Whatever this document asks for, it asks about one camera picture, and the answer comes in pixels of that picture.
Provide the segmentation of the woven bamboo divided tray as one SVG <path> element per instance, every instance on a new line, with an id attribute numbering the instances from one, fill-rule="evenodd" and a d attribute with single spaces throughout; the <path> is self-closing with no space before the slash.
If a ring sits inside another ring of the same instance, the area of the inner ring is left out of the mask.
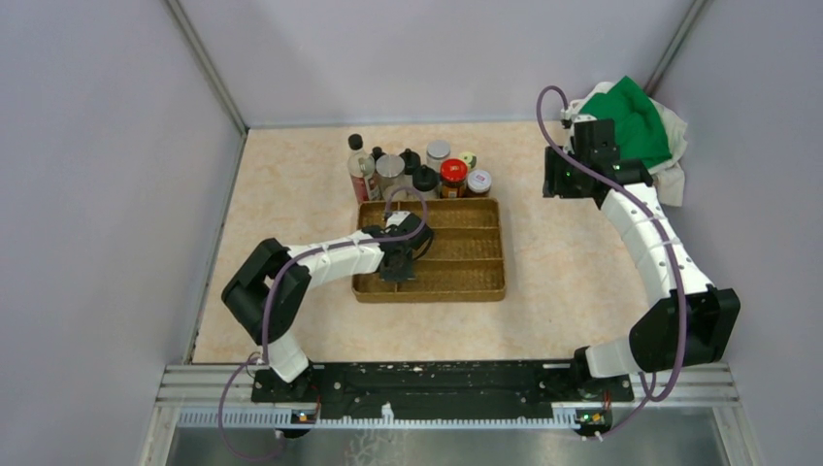
<path id="1" fill-rule="evenodd" d="M 361 303 L 496 302 L 506 296 L 502 222 L 497 200 L 427 202 L 433 244 L 415 260 L 414 278 L 391 283 L 377 273 L 357 275 L 351 290 Z"/>

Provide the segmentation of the tall glass sauce bottle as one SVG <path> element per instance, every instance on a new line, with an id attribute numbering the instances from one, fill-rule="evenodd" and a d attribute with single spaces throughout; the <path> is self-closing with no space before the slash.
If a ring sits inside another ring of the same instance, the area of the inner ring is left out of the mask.
<path id="1" fill-rule="evenodd" d="M 373 157 L 364 151 L 362 136 L 358 133 L 351 134 L 347 138 L 347 144 L 350 150 L 347 169 L 357 202 L 362 204 L 379 200 L 376 163 Z"/>

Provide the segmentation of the red lid sauce jar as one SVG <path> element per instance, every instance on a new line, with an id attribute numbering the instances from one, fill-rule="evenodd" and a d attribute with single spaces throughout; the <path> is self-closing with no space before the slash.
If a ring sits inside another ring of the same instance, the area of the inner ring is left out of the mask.
<path id="1" fill-rule="evenodd" d="M 440 168 L 440 196 L 444 199 L 461 198 L 466 189 L 468 165 L 457 158 L 444 161 Z"/>

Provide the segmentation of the silver lid jar blue label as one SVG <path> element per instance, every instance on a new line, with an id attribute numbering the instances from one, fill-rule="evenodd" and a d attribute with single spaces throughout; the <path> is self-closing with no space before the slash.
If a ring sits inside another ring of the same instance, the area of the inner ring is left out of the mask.
<path id="1" fill-rule="evenodd" d="M 426 165 L 440 173 L 443 163 L 450 158 L 451 145 L 445 140 L 435 140 L 430 142 L 426 147 Z"/>

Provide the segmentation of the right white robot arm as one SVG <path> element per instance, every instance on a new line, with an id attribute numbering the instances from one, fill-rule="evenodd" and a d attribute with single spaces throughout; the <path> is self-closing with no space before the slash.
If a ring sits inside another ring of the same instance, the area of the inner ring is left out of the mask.
<path id="1" fill-rule="evenodd" d="M 594 400 L 612 377 L 719 361 L 740 312 L 739 296 L 716 287 L 693 261 L 646 167 L 622 158 L 612 120 L 585 117 L 564 126 L 570 149 L 560 154 L 546 147 L 543 194 L 594 201 L 629 252 L 650 306 L 627 336 L 575 351 L 572 393 Z"/>

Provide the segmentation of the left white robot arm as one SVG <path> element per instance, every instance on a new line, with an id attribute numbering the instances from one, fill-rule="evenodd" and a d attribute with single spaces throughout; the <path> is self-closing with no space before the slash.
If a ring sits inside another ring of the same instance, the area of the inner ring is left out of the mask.
<path id="1" fill-rule="evenodd" d="M 412 214 L 380 227 L 370 225 L 343 238 L 308 246 L 262 241 L 221 293 L 221 301 L 276 374 L 275 390 L 288 401 L 311 389 L 309 359 L 290 328 L 307 292 L 323 284 L 377 273 L 387 282 L 414 278 L 415 253 L 424 254 L 435 233 Z"/>

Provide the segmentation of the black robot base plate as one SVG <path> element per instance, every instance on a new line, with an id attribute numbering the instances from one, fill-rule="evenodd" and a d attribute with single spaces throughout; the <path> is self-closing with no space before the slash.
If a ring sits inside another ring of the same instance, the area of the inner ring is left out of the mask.
<path id="1" fill-rule="evenodd" d="M 292 383 L 260 370 L 251 392 L 254 403 L 317 408 L 322 420 L 549 419 L 556 403 L 603 408 L 634 398 L 627 376 L 583 382 L 562 359 L 315 362 Z"/>

